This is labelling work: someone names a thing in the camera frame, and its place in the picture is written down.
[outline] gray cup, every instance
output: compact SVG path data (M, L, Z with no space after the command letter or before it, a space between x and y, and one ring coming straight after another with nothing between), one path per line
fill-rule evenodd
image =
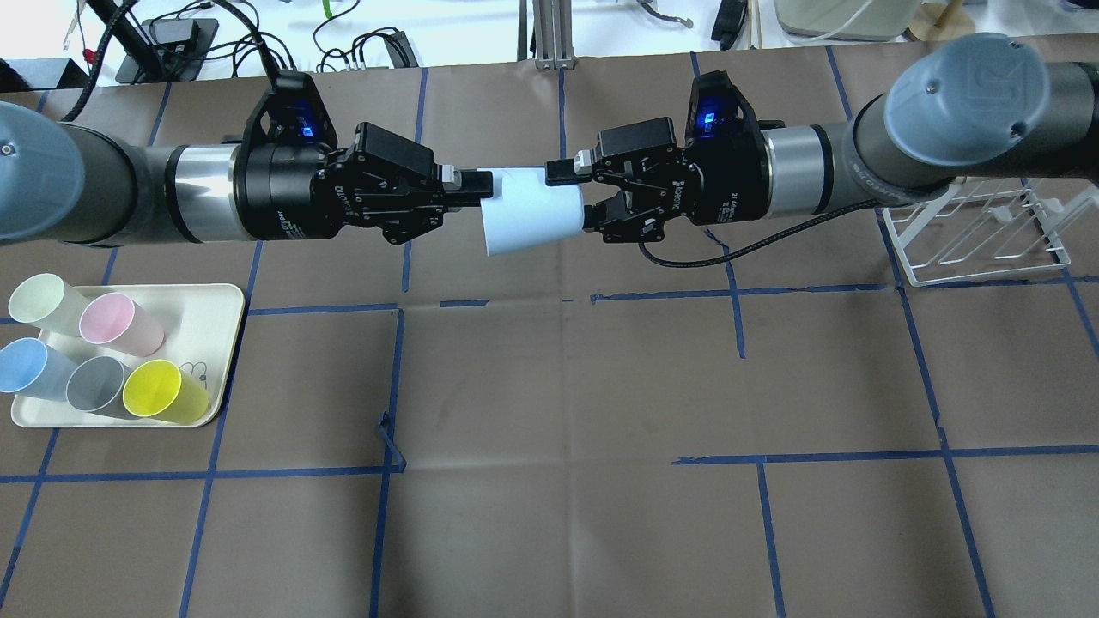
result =
M85 361L73 373L65 388L69 406L102 417L136 418L122 405L122 387L132 371L110 356Z

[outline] pink cup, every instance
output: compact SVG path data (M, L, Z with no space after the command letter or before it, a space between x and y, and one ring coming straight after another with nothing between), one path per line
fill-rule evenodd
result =
M91 301L80 316L80 336L133 356L148 356L164 344L164 327L129 296L112 291Z

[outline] cup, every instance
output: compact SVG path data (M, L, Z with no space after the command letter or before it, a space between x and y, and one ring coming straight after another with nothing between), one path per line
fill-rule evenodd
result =
M492 169L492 197L481 200L485 247L499 255L565 240L584 231L578 186L548 187L541 167Z
M8 314L16 322L80 336L80 314L88 307L82 294L52 273L19 284L8 300Z
M19 339L0 350L0 393L64 401L75 371L68 356L37 339Z
M202 383L157 358L134 369L122 389L122 402L135 417L191 424L210 407Z
M133 356L148 356L164 344L164 327L129 296L112 291L92 300L80 316L88 343Z
M69 406L81 412L133 419L122 405L122 387L132 369L110 356L97 356L85 361L73 372L65 397Z

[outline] light blue joint cap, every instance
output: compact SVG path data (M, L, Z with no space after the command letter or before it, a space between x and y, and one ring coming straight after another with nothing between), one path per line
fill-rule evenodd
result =
M1050 71L1034 49L980 32L921 58L886 97L886 130L932 165L976 165L1008 152L1050 104Z
M84 159L54 121L0 101L0 241L33 238L84 191Z

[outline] wooden round object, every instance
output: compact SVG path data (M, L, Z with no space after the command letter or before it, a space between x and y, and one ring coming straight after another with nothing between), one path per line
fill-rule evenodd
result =
M973 34L977 29L969 15L961 10L962 1L953 0L950 4L940 2L921 4L906 34L915 41L953 41Z

